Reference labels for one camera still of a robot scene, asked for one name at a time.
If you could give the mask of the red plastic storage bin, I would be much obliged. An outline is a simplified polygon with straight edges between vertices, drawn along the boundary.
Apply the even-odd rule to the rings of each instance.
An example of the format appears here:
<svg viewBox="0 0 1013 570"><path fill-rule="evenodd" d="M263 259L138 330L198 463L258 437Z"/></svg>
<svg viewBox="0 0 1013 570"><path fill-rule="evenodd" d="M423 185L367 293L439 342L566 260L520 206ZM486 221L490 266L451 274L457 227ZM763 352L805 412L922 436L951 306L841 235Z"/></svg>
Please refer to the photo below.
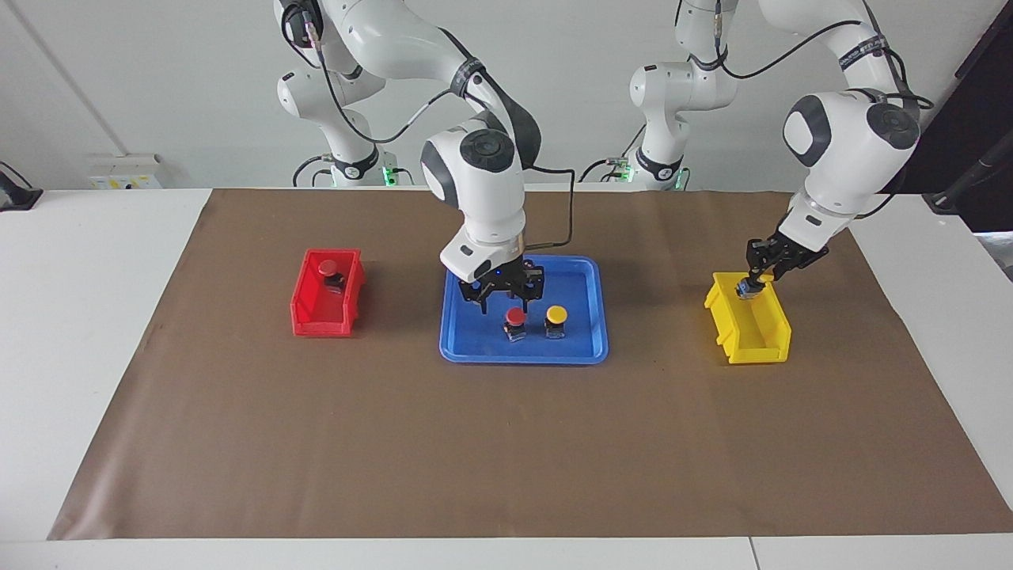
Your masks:
<svg viewBox="0 0 1013 570"><path fill-rule="evenodd" d="M336 260L347 278L343 294L325 290L320 281L317 266L328 259ZM290 297L293 334L306 338L350 338L365 282L361 249L308 249Z"/></svg>

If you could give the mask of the grey metal object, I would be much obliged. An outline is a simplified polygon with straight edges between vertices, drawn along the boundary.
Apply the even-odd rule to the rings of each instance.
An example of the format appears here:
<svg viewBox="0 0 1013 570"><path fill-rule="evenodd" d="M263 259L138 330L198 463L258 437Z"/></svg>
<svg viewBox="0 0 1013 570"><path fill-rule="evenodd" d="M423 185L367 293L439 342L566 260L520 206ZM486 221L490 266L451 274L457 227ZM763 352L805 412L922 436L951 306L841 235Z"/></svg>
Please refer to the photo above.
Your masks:
<svg viewBox="0 0 1013 570"><path fill-rule="evenodd" d="M1013 282L1013 231L976 232L975 238Z"/></svg>

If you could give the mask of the brown paper table mat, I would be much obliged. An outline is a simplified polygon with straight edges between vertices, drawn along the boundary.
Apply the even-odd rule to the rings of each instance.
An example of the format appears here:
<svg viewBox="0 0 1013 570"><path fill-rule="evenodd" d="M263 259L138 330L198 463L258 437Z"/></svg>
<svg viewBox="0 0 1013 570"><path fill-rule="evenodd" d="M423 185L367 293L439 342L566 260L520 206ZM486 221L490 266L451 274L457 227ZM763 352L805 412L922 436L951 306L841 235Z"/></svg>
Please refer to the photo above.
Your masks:
<svg viewBox="0 0 1013 570"><path fill-rule="evenodd" d="M731 367L704 297L781 192L590 192L597 367L438 350L428 192L217 190L51 540L1013 531L857 243L782 280L789 360ZM350 338L293 334L308 249L361 249Z"/></svg>

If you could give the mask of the blue plastic tray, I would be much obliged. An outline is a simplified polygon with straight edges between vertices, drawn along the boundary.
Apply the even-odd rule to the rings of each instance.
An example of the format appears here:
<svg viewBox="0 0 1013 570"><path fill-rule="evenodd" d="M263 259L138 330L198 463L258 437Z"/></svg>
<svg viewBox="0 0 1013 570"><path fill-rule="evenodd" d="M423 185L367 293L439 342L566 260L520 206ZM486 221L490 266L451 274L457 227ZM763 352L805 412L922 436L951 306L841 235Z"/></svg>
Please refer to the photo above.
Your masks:
<svg viewBox="0 0 1013 570"><path fill-rule="evenodd" d="M527 336L511 343L503 320L521 300L497 292L488 299L488 313L466 302L453 273L445 274L442 292L440 351L450 362L465 364L590 367L608 356L610 345L603 286L598 265L586 256L532 255L545 270L543 298L529 304ZM546 338L544 318L550 306L567 308L567 335Z"/></svg>

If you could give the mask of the black stand pole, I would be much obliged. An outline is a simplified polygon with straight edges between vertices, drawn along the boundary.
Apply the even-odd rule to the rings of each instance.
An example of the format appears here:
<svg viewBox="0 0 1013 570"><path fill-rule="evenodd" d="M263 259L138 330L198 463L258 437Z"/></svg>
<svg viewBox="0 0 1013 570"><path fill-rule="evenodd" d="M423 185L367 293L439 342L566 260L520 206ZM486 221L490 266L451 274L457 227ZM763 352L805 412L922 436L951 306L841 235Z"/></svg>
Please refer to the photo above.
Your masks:
<svg viewBox="0 0 1013 570"><path fill-rule="evenodd" d="M922 200L937 215L959 215L958 201L978 185L990 181L1013 162L1013 127L941 192L926 192Z"/></svg>

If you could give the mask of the white power strip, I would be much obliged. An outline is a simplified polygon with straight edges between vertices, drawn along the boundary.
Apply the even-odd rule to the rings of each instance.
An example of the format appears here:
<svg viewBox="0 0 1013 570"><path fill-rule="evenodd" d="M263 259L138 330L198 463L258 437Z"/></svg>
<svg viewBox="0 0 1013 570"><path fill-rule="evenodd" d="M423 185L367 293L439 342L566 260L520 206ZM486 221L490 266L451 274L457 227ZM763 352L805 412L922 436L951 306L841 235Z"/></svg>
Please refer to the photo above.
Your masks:
<svg viewBox="0 0 1013 570"><path fill-rule="evenodd" d="M153 153L91 155L87 180L94 190L163 190L161 160Z"/></svg>

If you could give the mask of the yellow plastic storage bin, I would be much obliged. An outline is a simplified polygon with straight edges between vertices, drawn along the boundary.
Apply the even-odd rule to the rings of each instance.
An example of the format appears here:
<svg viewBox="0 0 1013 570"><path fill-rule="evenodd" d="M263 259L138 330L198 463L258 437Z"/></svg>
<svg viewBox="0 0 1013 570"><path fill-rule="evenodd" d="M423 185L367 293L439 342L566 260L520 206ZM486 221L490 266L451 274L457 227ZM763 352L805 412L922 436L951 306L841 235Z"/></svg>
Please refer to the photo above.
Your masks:
<svg viewBox="0 0 1013 570"><path fill-rule="evenodd" d="M746 273L712 274L704 300L716 328L715 342L732 365L781 363L788 360L792 328L772 279L749 299L738 296Z"/></svg>

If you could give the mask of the black background panel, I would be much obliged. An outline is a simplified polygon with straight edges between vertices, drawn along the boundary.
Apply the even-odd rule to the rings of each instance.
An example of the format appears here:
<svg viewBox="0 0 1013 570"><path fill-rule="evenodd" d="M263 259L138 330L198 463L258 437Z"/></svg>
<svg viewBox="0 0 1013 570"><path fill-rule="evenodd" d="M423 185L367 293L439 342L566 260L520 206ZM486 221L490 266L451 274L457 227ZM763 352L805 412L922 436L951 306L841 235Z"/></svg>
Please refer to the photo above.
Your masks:
<svg viewBox="0 0 1013 570"><path fill-rule="evenodd" d="M923 134L894 194L941 192L1013 127L1013 0L955 72L958 85ZM1013 231L1013 162L958 201L973 232Z"/></svg>

